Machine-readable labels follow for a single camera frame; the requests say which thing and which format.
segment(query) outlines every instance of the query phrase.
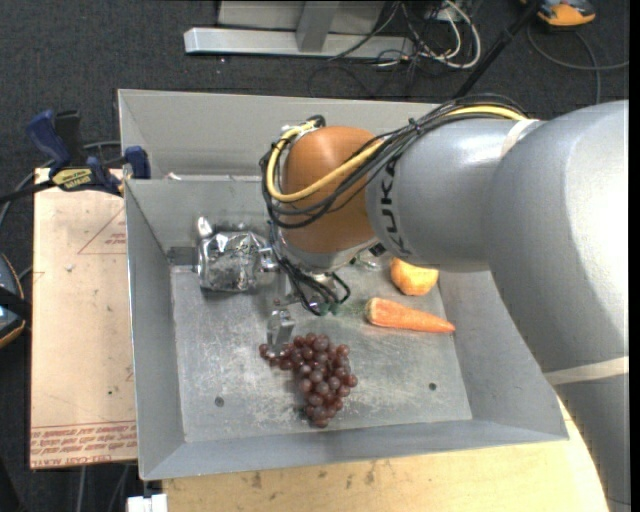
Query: black carpet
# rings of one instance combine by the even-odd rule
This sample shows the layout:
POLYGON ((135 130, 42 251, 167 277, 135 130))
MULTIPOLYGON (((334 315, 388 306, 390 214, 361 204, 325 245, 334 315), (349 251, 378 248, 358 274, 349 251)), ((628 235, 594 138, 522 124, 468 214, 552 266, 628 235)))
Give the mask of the black carpet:
MULTIPOLYGON (((597 18, 578 35, 548 33, 534 22, 531 37, 556 59, 577 66, 628 60, 630 0, 592 3, 597 18)), ((485 49, 522 12, 517 0, 473 5, 485 49)), ((212 25, 215 7, 215 2, 132 0, 0 2, 0 195, 46 160, 25 134, 32 116, 49 108, 78 109, 86 142, 118 139, 120 88, 438 103, 450 99, 469 76, 438 64, 392 71, 348 59, 328 64, 313 58, 187 56, 183 33, 212 25)), ((386 31, 403 30, 394 22, 386 31)), ((531 115, 550 119, 596 101, 628 98, 629 67, 597 76, 558 65, 541 56, 523 30, 471 92, 506 95, 531 115)), ((22 270, 31 264, 32 242, 33 202, 20 199, 0 226, 0 252, 22 270)), ((30 298, 28 279, 26 291, 30 298)), ((28 333, 0 351, 0 460, 27 510, 75 510, 80 469, 28 469, 29 363, 28 333)), ((82 510, 106 511, 123 472, 121 465, 89 468, 82 510)), ((128 473, 125 494, 140 492, 135 468, 128 473)), ((118 504, 114 510, 123 508, 118 504)))

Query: wooden table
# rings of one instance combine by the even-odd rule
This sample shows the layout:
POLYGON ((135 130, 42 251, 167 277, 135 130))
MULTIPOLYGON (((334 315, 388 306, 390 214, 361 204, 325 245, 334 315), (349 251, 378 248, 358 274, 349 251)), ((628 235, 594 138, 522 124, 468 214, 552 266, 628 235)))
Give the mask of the wooden table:
POLYGON ((163 481, 170 512, 604 512, 573 420, 567 441, 163 481))

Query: gray tray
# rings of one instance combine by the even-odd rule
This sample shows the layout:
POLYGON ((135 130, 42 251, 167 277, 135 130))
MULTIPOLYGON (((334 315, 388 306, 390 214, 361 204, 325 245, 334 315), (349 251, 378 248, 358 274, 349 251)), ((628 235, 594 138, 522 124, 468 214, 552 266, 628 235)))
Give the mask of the gray tray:
POLYGON ((382 133, 432 106, 224 94, 120 91, 124 147, 153 178, 125 191, 139 469, 145 480, 566 439, 555 393, 488 272, 441 273, 426 297, 399 297, 384 271, 349 267, 339 316, 292 307, 296 333, 348 343, 358 387, 324 430, 296 411, 288 372, 259 358, 275 288, 203 293, 190 265, 196 219, 266 217, 257 161, 280 126, 323 114, 382 133), (368 325, 373 294, 446 316, 454 336, 368 325))

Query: cardboard sheet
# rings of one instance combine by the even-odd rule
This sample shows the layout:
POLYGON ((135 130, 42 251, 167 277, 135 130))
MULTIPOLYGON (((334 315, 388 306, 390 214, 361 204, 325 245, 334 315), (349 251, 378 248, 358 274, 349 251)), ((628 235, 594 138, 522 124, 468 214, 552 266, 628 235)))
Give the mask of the cardboard sheet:
POLYGON ((122 198, 35 196, 32 469, 137 457, 122 198))

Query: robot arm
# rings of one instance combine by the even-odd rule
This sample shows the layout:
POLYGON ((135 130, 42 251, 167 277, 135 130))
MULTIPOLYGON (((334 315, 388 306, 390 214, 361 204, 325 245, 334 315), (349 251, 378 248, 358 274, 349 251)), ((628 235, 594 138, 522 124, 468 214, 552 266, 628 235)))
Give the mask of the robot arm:
POLYGON ((548 122, 446 104, 378 137, 311 122, 283 143, 281 172, 280 154, 265 160, 281 182, 277 197, 265 187, 277 250, 311 279, 378 243, 420 266, 490 269, 542 370, 590 375, 556 390, 617 503, 630 503, 628 115, 628 101, 548 122))

